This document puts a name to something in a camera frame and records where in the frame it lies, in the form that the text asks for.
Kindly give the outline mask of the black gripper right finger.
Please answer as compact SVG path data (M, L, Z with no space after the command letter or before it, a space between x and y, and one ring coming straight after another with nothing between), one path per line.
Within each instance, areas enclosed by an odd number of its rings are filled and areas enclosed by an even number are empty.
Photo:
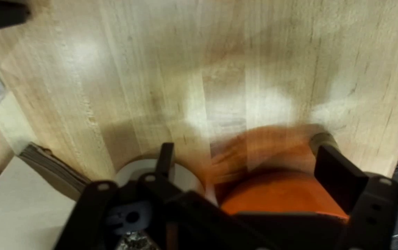
M368 178L329 145L317 149L314 177L345 215L350 215Z

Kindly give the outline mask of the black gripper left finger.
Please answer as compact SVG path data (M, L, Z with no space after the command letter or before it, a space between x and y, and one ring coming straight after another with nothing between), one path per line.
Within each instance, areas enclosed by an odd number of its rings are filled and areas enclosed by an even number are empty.
M168 178L173 165L175 165L173 145L162 144L155 165L155 173L164 178Z

